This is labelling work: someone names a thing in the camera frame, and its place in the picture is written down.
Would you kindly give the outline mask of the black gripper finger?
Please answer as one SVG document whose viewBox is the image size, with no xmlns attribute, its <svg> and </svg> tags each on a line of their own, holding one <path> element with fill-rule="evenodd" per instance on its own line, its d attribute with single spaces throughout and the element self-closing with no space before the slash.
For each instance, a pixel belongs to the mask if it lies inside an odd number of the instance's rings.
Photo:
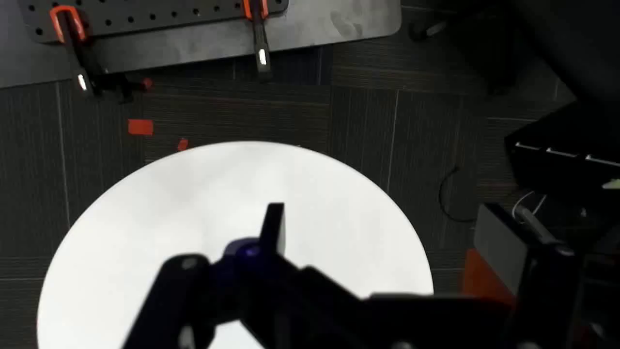
<svg viewBox="0 0 620 349">
<path fill-rule="evenodd" d="M 282 220 L 284 220 L 284 206 L 280 202 L 269 204 L 261 224 L 261 231 L 259 231 L 259 245 L 263 253 L 267 255 L 278 253 Z"/>
</svg>

